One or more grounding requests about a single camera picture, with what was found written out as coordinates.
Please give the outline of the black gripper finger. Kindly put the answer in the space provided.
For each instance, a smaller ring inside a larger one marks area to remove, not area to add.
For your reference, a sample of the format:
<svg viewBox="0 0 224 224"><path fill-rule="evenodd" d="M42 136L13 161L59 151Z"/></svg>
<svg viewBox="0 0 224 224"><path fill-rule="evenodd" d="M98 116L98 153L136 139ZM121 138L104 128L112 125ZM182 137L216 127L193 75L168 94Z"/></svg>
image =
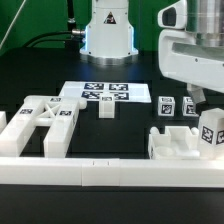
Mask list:
<svg viewBox="0 0 224 224"><path fill-rule="evenodd" d="M188 83L187 91L193 101L194 108L197 108L199 104L204 103L206 101L202 87Z"/></svg>

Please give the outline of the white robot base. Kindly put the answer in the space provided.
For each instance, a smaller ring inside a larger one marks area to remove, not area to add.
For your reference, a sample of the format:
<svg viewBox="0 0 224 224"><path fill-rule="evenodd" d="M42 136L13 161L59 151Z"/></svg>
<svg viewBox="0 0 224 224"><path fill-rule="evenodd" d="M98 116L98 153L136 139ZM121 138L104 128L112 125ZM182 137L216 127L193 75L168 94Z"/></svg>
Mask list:
<svg viewBox="0 0 224 224"><path fill-rule="evenodd" d="M99 65L122 65L137 60L128 10L129 0L92 0L92 18L80 49L82 60Z"/></svg>

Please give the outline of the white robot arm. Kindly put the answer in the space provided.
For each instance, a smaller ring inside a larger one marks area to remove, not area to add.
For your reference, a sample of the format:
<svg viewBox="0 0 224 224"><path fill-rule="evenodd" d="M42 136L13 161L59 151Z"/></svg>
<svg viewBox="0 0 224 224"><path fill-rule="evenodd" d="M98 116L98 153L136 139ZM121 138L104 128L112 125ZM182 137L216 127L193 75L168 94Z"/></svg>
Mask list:
<svg viewBox="0 0 224 224"><path fill-rule="evenodd" d="M163 76L184 82L193 103L224 93L224 0L178 0L158 13Z"/></svg>

